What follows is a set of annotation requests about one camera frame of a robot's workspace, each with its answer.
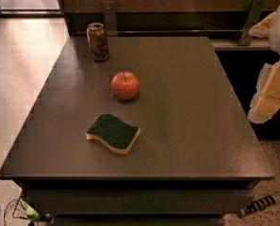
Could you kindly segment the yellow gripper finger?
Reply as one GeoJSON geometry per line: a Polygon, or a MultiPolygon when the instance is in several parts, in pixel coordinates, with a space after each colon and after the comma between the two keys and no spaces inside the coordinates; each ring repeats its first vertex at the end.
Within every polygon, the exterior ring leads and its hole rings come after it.
{"type": "Polygon", "coordinates": [[[255,87],[247,117],[252,123],[264,123],[280,109],[280,60],[264,64],[255,87]]]}
{"type": "Polygon", "coordinates": [[[257,38],[267,38],[270,34],[271,23],[274,15],[275,13],[272,12],[271,14],[266,16],[262,21],[253,25],[249,29],[249,35],[257,38]]]}

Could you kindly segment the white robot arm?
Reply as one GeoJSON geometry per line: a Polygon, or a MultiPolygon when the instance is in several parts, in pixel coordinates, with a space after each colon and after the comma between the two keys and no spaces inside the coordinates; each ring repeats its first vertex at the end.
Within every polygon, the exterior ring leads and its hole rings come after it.
{"type": "MultiPolygon", "coordinates": [[[[268,38],[271,50],[280,55],[280,6],[261,22],[253,25],[249,34],[268,38]]],[[[280,59],[274,64],[264,64],[255,87],[256,92],[247,117],[252,123],[264,123],[280,109],[280,59]]]]}

